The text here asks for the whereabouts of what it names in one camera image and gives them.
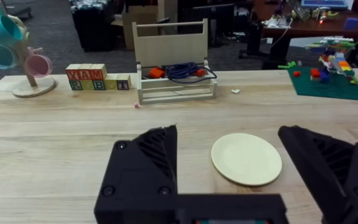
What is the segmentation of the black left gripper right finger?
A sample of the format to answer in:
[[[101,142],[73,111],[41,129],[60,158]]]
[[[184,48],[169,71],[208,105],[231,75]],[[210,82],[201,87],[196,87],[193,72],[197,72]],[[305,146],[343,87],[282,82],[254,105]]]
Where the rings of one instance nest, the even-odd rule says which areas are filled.
[[[278,136],[322,213],[322,223],[358,224],[358,142],[299,126]]]

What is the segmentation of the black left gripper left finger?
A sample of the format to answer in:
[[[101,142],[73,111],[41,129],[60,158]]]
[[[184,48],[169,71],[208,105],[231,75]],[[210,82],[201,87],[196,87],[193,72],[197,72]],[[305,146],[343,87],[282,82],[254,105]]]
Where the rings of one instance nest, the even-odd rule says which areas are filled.
[[[174,223],[177,127],[114,143],[94,206],[97,223]]]

